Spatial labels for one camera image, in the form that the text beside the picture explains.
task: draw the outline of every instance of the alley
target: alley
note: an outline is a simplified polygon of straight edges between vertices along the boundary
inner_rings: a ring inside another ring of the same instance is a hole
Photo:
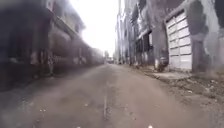
[[[209,112],[181,103],[162,86],[109,64],[39,80],[0,93],[0,127],[216,128]]]

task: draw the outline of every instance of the metal shutter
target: metal shutter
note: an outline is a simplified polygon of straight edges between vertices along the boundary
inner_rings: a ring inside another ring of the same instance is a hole
[[[174,16],[166,24],[170,68],[192,70],[192,44],[185,12]]]

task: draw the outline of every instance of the pavement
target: pavement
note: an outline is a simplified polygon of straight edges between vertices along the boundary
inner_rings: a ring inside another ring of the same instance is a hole
[[[223,128],[223,105],[105,64],[0,93],[0,128]]]

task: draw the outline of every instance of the door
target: door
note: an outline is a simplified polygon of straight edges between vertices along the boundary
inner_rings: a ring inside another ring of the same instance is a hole
[[[182,71],[192,70],[192,44],[185,12],[171,18],[166,23],[169,66]]]

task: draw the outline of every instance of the ground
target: ground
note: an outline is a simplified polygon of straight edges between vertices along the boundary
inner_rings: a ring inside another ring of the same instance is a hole
[[[112,64],[0,93],[0,128],[223,128],[223,105]]]

